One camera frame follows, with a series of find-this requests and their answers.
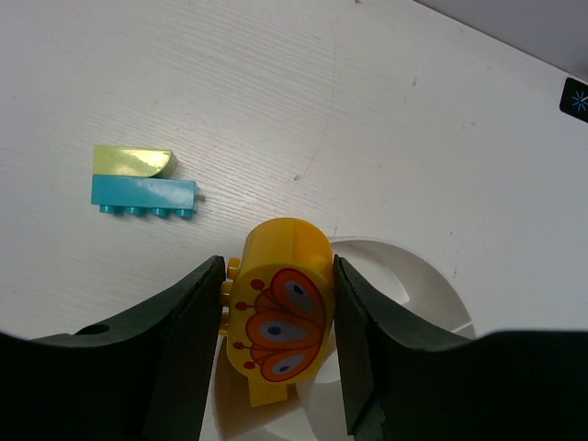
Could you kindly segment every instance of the yellow-green toy block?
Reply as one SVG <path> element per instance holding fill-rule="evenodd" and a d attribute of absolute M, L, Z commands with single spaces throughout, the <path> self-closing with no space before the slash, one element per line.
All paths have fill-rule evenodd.
<path fill-rule="evenodd" d="M 177 167 L 171 150 L 97 145 L 94 174 L 132 177 L 170 177 Z"/>

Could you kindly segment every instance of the black tag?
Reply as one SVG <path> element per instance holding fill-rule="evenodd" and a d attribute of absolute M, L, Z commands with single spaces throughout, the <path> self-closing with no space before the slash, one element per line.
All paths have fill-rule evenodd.
<path fill-rule="evenodd" d="M 588 122 L 588 85 L 568 78 L 566 85 L 563 86 L 560 110 Z"/>

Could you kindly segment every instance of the teal toy block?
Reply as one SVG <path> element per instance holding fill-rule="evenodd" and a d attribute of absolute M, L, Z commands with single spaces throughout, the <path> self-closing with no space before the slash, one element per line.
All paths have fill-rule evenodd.
<path fill-rule="evenodd" d="M 173 212 L 189 219 L 198 211 L 198 186 L 194 181 L 93 175 L 92 205 L 99 205 L 101 213 L 144 216 L 150 211 L 165 218 Z"/>

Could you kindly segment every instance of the blue snowflake symbol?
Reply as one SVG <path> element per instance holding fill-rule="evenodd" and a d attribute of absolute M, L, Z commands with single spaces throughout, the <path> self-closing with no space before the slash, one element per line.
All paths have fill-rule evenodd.
<path fill-rule="evenodd" d="M 576 107 L 581 112 L 588 110 L 588 94 L 584 93 L 583 90 L 581 92 L 576 91 L 575 95 L 572 97 L 572 100 L 572 107 Z"/>

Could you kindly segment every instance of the white table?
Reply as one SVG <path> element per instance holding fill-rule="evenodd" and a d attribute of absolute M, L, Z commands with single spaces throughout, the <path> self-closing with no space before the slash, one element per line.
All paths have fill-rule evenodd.
<path fill-rule="evenodd" d="M 75 332 L 278 216 L 420 255 L 478 334 L 585 328 L 588 125 L 564 72 L 409 0 L 4 1 L 0 327 Z M 192 221 L 91 206 L 96 143 L 163 146 Z"/>

